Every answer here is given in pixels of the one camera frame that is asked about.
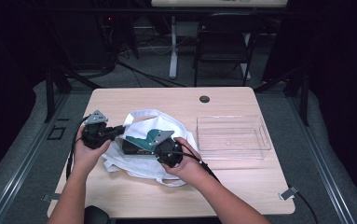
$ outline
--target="person's arm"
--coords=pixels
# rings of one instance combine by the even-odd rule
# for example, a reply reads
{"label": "person's arm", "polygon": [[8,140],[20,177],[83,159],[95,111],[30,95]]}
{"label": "person's arm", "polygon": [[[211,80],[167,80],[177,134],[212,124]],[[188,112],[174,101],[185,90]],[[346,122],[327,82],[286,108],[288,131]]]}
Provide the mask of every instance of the person's arm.
{"label": "person's arm", "polygon": [[[82,136],[83,127],[76,139]],[[86,180],[100,156],[108,149],[110,140],[97,149],[90,149],[82,140],[76,142],[73,170],[65,183],[62,195],[54,208],[48,223],[83,223],[85,215]]]}
{"label": "person's arm", "polygon": [[[183,145],[185,153],[190,154],[189,148],[200,159],[199,153],[185,139],[175,138],[175,141]],[[175,168],[170,168],[165,164],[162,165],[169,174],[180,177],[187,184],[197,189],[213,208],[222,223],[269,223],[258,211],[225,188],[192,158],[184,156],[179,166]]]}

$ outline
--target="black cable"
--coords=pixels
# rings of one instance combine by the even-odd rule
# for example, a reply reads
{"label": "black cable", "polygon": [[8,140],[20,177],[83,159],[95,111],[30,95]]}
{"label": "black cable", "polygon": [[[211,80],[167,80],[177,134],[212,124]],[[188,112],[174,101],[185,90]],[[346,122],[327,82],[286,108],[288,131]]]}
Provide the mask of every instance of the black cable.
{"label": "black cable", "polygon": [[125,59],[129,59],[130,58],[129,51],[130,51],[129,47],[127,45],[124,45],[122,46],[122,48],[120,48],[118,56],[123,57]]}
{"label": "black cable", "polygon": [[93,74],[81,75],[81,76],[85,77],[87,79],[92,79],[92,78],[96,78],[96,77],[104,77],[104,76],[108,75],[109,73],[111,73],[112,71],[114,71],[114,69],[115,69],[115,66],[114,67],[107,67],[107,68],[103,69],[99,73],[93,73]]}
{"label": "black cable", "polygon": [[82,125],[83,121],[85,121],[87,117],[84,117],[77,125],[76,127],[76,131],[74,133],[74,136],[73,136],[73,141],[71,143],[71,151],[70,151],[70,156],[68,157],[68,161],[67,161],[67,167],[65,169],[65,178],[68,179],[68,177],[70,177],[70,174],[71,174],[71,167],[73,166],[73,160],[74,160],[74,150],[76,149],[76,142],[80,140],[79,139],[76,139],[76,136],[78,135],[78,131],[79,131],[79,128],[80,126]]}
{"label": "black cable", "polygon": [[141,46],[141,45],[148,46],[149,44],[157,43],[157,42],[158,43],[169,44],[169,45],[171,44],[171,41],[169,41],[168,39],[166,39],[166,37],[161,36],[161,35],[156,35],[156,36],[144,39],[144,40],[140,40],[140,41],[138,41],[137,44],[139,46]]}
{"label": "black cable", "polygon": [[160,40],[160,39],[162,38],[161,35],[146,35],[146,32],[143,33],[143,34],[136,34],[136,37],[138,38],[139,35],[142,35],[142,36],[151,36],[151,37],[149,37],[149,38],[147,38],[147,39],[138,40],[138,41],[137,41],[137,44],[138,44],[138,45],[142,45],[142,44],[145,44],[145,45],[146,45],[146,44],[155,42],[155,41],[157,41],[157,40]]}
{"label": "black cable", "polygon": [[134,74],[135,79],[137,79],[138,85],[140,85],[140,87],[142,88],[143,86],[141,85],[140,79],[138,79],[137,74],[134,71],[132,71],[132,73]]}
{"label": "black cable", "polygon": [[219,183],[221,181],[219,181],[218,177],[216,177],[216,175],[213,173],[213,171],[210,169],[210,167],[208,167],[208,164],[205,163],[203,160],[199,159],[198,157],[195,156],[195,154],[192,152],[192,150],[190,150],[187,146],[182,145],[183,147],[185,147],[187,150],[189,150],[189,152],[191,154],[188,153],[184,153],[184,152],[178,152],[178,151],[163,151],[163,153],[171,153],[171,154],[179,154],[179,155],[183,155],[183,156],[187,156],[192,158],[195,161],[198,161],[201,165],[201,167],[209,174],[211,175],[213,178],[215,178]]}
{"label": "black cable", "polygon": [[131,66],[129,66],[129,65],[123,63],[123,62],[121,62],[121,61],[119,61],[119,60],[117,60],[117,64],[119,64],[120,66],[125,67],[125,68],[127,68],[127,69],[129,69],[129,70],[131,70],[131,71],[133,71],[133,72],[136,72],[136,73],[138,73],[138,74],[140,74],[140,75],[143,75],[143,76],[145,76],[145,77],[147,77],[147,78],[149,78],[149,79],[151,79],[151,80],[153,80],[153,81],[159,83],[160,85],[162,85],[162,86],[164,86],[164,87],[171,87],[171,86],[169,86],[169,85],[163,83],[163,81],[164,81],[164,82],[171,83],[171,84],[176,85],[176,86],[186,87],[185,85],[180,84],[180,83],[176,83],[176,82],[173,82],[173,81],[169,81],[169,80],[166,80],[166,79],[161,78],[161,77],[155,77],[155,76],[152,76],[152,75],[148,75],[148,74],[146,74],[146,73],[144,73],[144,72],[142,72],[142,71],[139,71],[139,70],[137,70],[137,69],[135,69],[135,68],[133,68],[133,67],[131,67]]}
{"label": "black cable", "polygon": [[297,192],[296,194],[297,194],[297,196],[299,196],[303,200],[303,202],[309,208],[309,211],[312,213],[312,216],[314,217],[315,223],[316,224],[320,223],[320,221],[317,218],[317,215],[314,212],[314,209],[312,209],[311,205],[309,205],[309,202],[303,197],[303,195],[300,192]]}

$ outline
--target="transparent tray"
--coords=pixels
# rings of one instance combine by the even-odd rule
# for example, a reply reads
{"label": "transparent tray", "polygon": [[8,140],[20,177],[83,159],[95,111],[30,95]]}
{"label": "transparent tray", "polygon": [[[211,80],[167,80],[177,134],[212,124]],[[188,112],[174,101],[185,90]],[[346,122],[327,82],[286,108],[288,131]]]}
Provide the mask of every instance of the transparent tray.
{"label": "transparent tray", "polygon": [[197,135],[204,160],[263,160],[271,150],[260,116],[198,117]]}

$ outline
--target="metal chair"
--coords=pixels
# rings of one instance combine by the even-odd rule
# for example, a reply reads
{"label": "metal chair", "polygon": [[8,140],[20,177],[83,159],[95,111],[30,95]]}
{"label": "metal chair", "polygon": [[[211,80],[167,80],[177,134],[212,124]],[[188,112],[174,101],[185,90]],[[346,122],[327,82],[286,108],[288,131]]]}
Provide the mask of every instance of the metal chair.
{"label": "metal chair", "polygon": [[[199,62],[246,63],[242,86],[245,86],[254,51],[254,40],[262,28],[256,15],[240,13],[213,13],[204,17],[198,28],[197,47],[193,67],[194,86],[198,84]],[[251,34],[248,43],[245,34]]]}

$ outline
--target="round black hole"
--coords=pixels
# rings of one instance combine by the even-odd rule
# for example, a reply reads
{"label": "round black hole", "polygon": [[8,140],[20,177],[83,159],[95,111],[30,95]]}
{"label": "round black hole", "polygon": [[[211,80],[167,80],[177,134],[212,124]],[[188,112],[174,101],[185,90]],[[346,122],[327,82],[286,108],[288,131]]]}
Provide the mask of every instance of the round black hole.
{"label": "round black hole", "polygon": [[203,95],[203,96],[200,96],[200,101],[202,102],[202,103],[204,103],[204,104],[206,104],[206,103],[208,103],[208,102],[210,102],[210,97],[208,97],[208,96],[205,96],[205,95]]}

